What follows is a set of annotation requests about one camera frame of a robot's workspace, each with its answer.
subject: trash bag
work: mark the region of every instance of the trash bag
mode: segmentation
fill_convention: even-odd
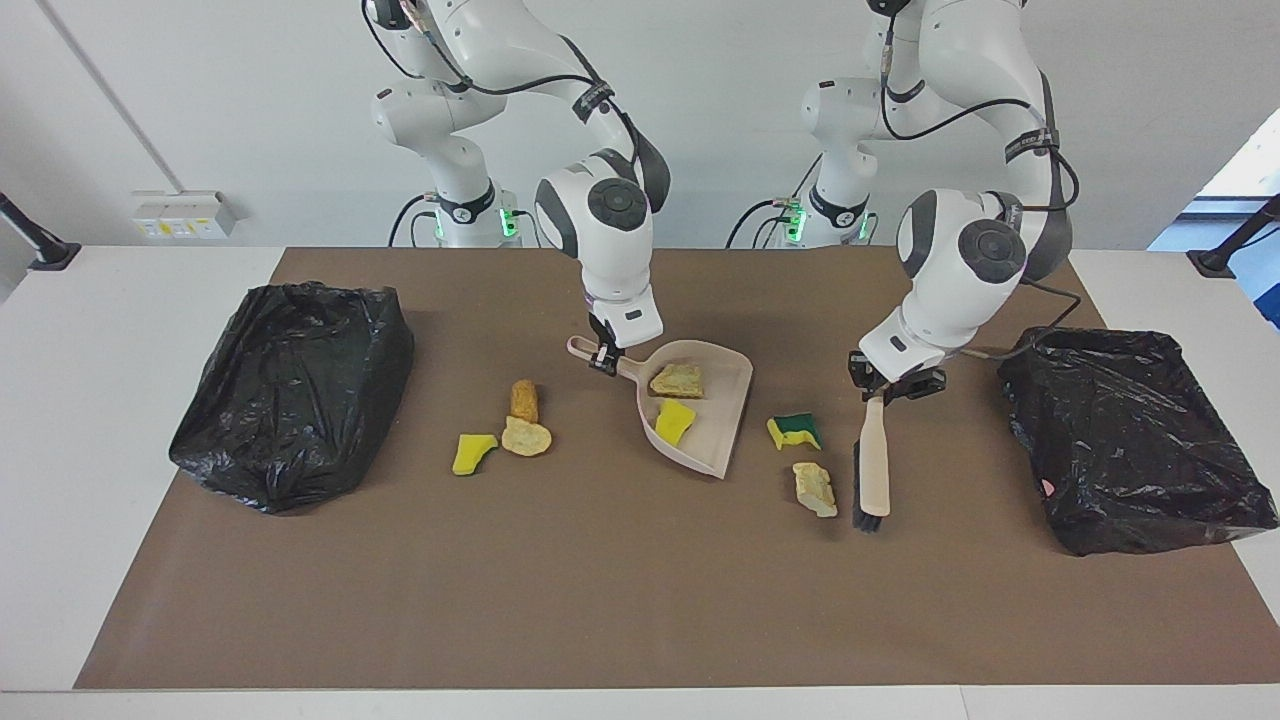
[[[252,290],[205,365],[169,459],[268,514],[349,492],[390,430],[412,365],[393,288]]]
[[[1006,360],[1000,378],[1048,524],[1070,552],[1166,552],[1280,524],[1171,337],[1055,331]]]

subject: dustpan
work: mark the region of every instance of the dustpan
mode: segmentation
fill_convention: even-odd
[[[568,340],[570,354],[582,360],[590,360],[598,348],[585,337]],[[663,398],[649,393],[649,380],[671,364],[692,364],[703,370],[704,398],[680,401],[698,413],[680,447],[662,439],[654,429]],[[699,340],[668,342],[643,363],[618,359],[618,374],[636,384],[636,409],[649,443],[671,460],[718,479],[724,479],[733,455],[753,370],[751,361],[741,352]]]

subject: electrical socket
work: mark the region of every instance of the electrical socket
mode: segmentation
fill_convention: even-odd
[[[133,224],[148,240],[228,240],[236,215],[220,192],[134,192],[143,204],[133,213]]]
[[[169,228],[160,220],[164,208],[159,202],[146,202],[133,211],[133,225],[147,240],[169,240],[173,237]]]

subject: dustpan handle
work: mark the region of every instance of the dustpan handle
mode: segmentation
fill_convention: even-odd
[[[600,348],[600,346],[595,341],[588,340],[582,336],[573,336],[568,338],[564,348],[568,350],[568,354],[573,357],[590,363],[591,357],[595,357],[595,352]],[[626,356],[618,357],[618,374],[634,383],[640,383],[640,372],[643,368],[643,363],[636,363]]]

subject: crumpled plastic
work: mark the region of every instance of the crumpled plastic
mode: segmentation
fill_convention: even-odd
[[[1280,525],[1171,337],[1053,331],[1000,378],[1050,528],[1070,552],[1166,552]]]
[[[393,288],[252,290],[205,365],[169,457],[266,514],[351,492],[390,430],[412,365]]]

